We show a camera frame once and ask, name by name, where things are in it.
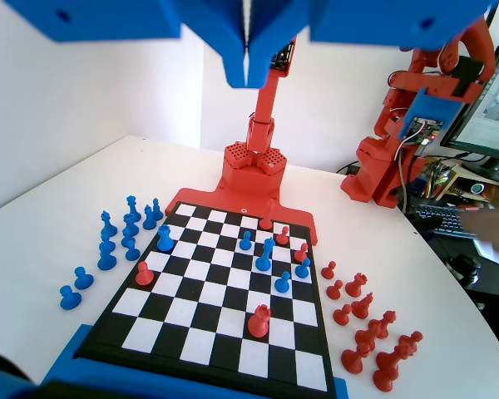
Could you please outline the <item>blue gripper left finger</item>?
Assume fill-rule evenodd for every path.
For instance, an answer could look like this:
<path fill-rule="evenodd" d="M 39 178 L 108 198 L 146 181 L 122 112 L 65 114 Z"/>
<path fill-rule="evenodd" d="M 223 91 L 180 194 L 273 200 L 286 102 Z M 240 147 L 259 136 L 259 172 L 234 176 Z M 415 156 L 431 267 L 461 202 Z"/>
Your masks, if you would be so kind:
<path fill-rule="evenodd" d="M 12 0 L 7 5 L 55 42 L 178 38 L 186 25 L 222 57 L 228 84 L 246 86 L 241 1 Z"/>

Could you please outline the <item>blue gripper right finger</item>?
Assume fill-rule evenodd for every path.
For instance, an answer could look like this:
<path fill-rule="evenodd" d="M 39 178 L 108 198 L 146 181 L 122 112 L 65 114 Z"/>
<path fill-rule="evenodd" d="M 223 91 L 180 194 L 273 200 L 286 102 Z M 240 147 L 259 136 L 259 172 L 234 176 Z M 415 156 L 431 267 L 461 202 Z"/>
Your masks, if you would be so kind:
<path fill-rule="evenodd" d="M 303 29 L 313 42 L 436 50 L 496 1 L 253 1 L 251 51 L 276 51 Z"/>

